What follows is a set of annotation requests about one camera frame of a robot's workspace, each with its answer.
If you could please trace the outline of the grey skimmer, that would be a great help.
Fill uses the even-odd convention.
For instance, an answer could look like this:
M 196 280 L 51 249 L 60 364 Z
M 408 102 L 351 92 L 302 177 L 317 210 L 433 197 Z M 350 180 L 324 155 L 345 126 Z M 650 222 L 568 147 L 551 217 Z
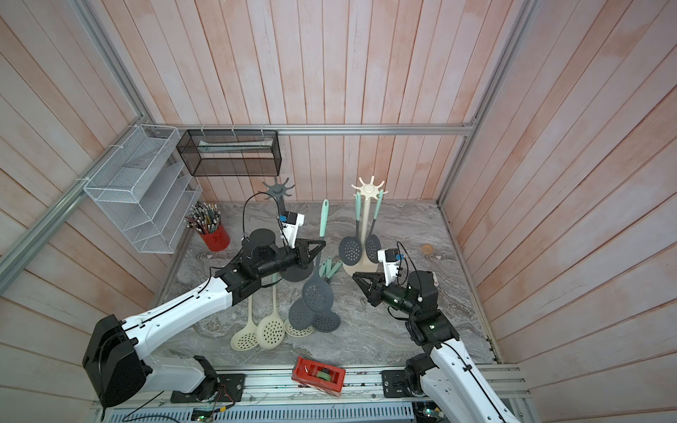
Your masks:
M 371 227 L 370 227 L 370 233 L 368 234 L 368 237 L 365 241 L 365 251 L 366 251 L 367 257 L 370 260 L 370 262 L 372 262 L 373 264 L 379 263 L 378 252 L 379 252 L 379 250 L 381 250 L 381 243 L 380 243 L 378 236 L 374 233 L 374 227 L 375 227 L 375 224 L 376 224 L 376 221 L 377 221 L 377 216 L 379 215 L 379 211 L 380 211 L 380 208 L 381 208 L 381 204 L 383 202 L 383 198 L 384 198 L 384 191 L 379 190 L 377 205 L 376 205 L 376 209 L 375 209 L 375 212 L 374 212 L 374 215 L 373 215 L 372 224 L 371 224 Z
M 362 255 L 360 241 L 361 193 L 355 194 L 355 235 L 343 238 L 338 247 L 343 264 L 353 266 L 359 263 Z
M 326 224 L 328 220 L 330 210 L 330 203 L 328 199 L 324 199 L 319 237 L 322 241 L 325 236 Z M 324 249 L 325 244 L 321 245 L 321 251 Z M 329 285 L 319 276 L 319 268 L 321 264 L 322 252 L 319 252 L 315 260 L 315 269 L 312 276 L 306 281 L 303 286 L 303 298 L 304 304 L 315 314 L 322 314 L 331 308 L 333 305 L 333 294 L 330 293 Z
M 342 265 L 343 263 L 340 260 L 333 263 L 333 260 L 329 257 L 326 262 L 320 266 L 319 276 L 329 283 L 336 272 L 341 269 Z M 338 329 L 340 323 L 340 316 L 330 309 L 322 315 L 316 315 L 312 326 L 315 330 L 320 332 L 332 332 Z

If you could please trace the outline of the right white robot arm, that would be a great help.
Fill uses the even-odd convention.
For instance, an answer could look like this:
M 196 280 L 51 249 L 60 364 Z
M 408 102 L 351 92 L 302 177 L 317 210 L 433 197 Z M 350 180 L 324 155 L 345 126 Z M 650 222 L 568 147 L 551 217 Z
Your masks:
M 386 303 L 407 314 L 410 338 L 423 349 L 407 361 L 407 389 L 430 398 L 450 422 L 517 422 L 471 359 L 458 331 L 438 306 L 434 273 L 414 271 L 407 283 L 388 285 L 380 272 L 356 272 L 353 280 L 376 307 Z

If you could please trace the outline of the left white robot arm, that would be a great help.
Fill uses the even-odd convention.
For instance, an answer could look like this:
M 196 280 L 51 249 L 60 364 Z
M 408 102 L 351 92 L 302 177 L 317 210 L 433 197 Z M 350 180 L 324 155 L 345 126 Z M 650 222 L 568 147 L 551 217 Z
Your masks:
M 260 228 L 206 282 L 157 308 L 125 319 L 108 315 L 95 325 L 82 365 L 103 408 L 121 405 L 143 391 L 176 391 L 206 402 L 220 378 L 206 357 L 155 358 L 153 351 L 196 322 L 247 299 L 262 280 L 294 266 L 307 268 L 324 240 L 298 238 L 277 246 L 273 231 Z

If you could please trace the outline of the dark grey utensil rack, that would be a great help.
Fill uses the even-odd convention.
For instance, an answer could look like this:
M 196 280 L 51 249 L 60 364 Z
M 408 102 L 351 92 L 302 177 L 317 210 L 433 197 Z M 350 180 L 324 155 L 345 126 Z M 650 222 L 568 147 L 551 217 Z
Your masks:
M 288 182 L 289 178 L 285 179 L 283 183 L 279 183 L 277 176 L 275 176 L 274 178 L 273 185 L 269 185 L 266 182 L 264 182 L 264 186 L 266 186 L 266 194 L 276 201 L 278 207 L 279 220 L 280 215 L 282 215 L 285 212 L 288 212 L 285 205 L 284 197 L 290 197 L 290 194 L 288 192 L 289 190 L 292 190 L 294 188 L 293 184 L 287 185 Z M 292 267 L 287 271 L 281 272 L 280 276 L 282 276 L 282 278 L 284 280 L 287 280 L 288 282 L 301 282 L 303 280 L 306 280 L 310 276 L 313 269 L 303 270 L 299 267 Z

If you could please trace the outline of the cream utensil rack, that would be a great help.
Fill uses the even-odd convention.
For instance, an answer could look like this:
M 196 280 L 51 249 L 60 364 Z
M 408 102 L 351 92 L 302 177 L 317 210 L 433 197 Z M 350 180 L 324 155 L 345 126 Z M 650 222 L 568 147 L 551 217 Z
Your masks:
M 361 178 L 359 178 L 359 181 L 361 186 L 357 187 L 353 185 L 353 188 L 356 189 L 356 193 L 361 193 L 360 241 L 362 244 L 362 255 L 361 260 L 356 265 L 348 266 L 343 264 L 344 270 L 349 276 L 352 276 L 356 271 L 376 272 L 378 268 L 378 264 L 373 264 L 367 257 L 365 241 L 370 233 L 370 231 L 368 231 L 368 220 L 370 219 L 371 200 L 374 199 L 377 201 L 379 190 L 383 190 L 382 187 L 384 186 L 385 181 L 381 181 L 379 185 L 375 185 L 375 176 L 371 176 L 369 183 L 365 183 Z

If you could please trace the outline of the cream skimmer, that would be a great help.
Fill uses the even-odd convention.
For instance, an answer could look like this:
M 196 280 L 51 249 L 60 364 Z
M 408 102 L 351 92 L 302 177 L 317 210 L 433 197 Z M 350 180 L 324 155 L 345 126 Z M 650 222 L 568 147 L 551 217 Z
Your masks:
M 311 325 L 306 329 L 298 330 L 294 328 L 289 319 L 284 322 L 284 330 L 288 336 L 293 338 L 305 338 L 310 336 L 315 331 L 315 328 Z
M 230 346 L 236 351 L 248 351 L 258 346 L 257 325 L 253 321 L 253 298 L 248 298 L 247 324 L 232 336 Z
M 272 350 L 281 344 L 285 337 L 284 322 L 278 312 L 277 303 L 277 284 L 282 281 L 282 278 L 275 273 L 273 274 L 272 283 L 272 300 L 273 311 L 270 315 L 264 317 L 257 329 L 257 343 L 264 350 Z

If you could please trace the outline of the cream skimmer far left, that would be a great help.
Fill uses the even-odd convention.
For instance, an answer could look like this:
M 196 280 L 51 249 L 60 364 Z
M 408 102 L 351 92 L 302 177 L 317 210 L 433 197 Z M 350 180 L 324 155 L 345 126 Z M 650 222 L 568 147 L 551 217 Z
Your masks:
M 253 321 L 253 298 L 248 298 L 247 324 L 232 336 L 230 346 L 236 351 L 248 351 L 258 346 L 257 325 Z

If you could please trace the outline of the grey solid spoon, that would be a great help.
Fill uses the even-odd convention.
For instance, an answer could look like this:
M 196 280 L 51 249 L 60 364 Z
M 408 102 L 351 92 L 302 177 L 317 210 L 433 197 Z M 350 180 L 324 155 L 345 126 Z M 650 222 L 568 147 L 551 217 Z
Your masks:
M 292 326 L 298 330 L 303 330 L 311 326 L 316 318 L 303 302 L 303 299 L 297 300 L 289 310 L 288 317 Z

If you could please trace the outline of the small brown round coaster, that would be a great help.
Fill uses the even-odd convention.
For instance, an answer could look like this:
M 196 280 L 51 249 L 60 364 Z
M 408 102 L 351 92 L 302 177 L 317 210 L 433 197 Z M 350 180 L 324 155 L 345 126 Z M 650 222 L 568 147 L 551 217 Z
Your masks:
M 423 244 L 421 246 L 421 251 L 426 256 L 431 256 L 435 252 L 434 248 L 430 244 Z

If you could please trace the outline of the red tape dispenser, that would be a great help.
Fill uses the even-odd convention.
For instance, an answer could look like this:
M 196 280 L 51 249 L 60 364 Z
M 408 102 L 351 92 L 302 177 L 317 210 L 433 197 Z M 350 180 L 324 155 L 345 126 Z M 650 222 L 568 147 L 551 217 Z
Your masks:
M 345 368 L 338 368 L 299 356 L 291 378 L 298 384 L 310 386 L 339 398 L 343 390 L 346 373 Z

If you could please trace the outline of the red pencil cup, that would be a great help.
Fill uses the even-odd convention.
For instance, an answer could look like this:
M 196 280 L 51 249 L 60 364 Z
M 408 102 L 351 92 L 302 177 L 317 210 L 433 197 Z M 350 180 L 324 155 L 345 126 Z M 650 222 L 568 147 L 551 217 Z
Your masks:
M 186 226 L 197 231 L 208 250 L 220 252 L 230 244 L 230 238 L 222 225 L 221 214 L 215 204 L 197 202 L 185 216 Z

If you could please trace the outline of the black mesh wall basket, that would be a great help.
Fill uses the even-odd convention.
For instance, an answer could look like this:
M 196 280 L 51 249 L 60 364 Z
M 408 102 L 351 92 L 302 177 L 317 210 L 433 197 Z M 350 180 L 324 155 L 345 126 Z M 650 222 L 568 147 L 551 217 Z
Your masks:
M 281 152 L 274 130 L 187 130 L 177 151 L 193 176 L 278 176 Z

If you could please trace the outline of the aluminium frame rail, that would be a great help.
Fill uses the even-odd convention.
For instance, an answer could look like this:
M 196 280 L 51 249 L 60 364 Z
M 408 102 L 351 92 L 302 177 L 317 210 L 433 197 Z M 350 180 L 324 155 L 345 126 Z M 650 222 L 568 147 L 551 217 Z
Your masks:
M 281 136 L 466 136 L 474 131 L 471 123 L 395 124 L 171 124 L 178 130 L 276 131 Z

